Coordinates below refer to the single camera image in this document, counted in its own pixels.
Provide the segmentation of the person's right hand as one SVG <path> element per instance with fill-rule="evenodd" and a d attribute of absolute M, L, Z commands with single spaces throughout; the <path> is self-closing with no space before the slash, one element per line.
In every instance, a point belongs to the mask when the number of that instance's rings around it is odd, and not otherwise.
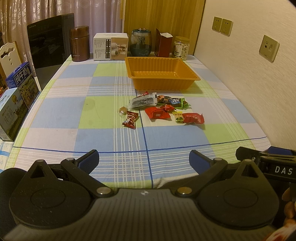
<path fill-rule="evenodd" d="M 285 190 L 282 200 L 286 202 L 284 207 L 285 221 L 283 226 L 271 233 L 265 240 L 295 241 L 295 202 L 292 201 L 290 188 Z"/>

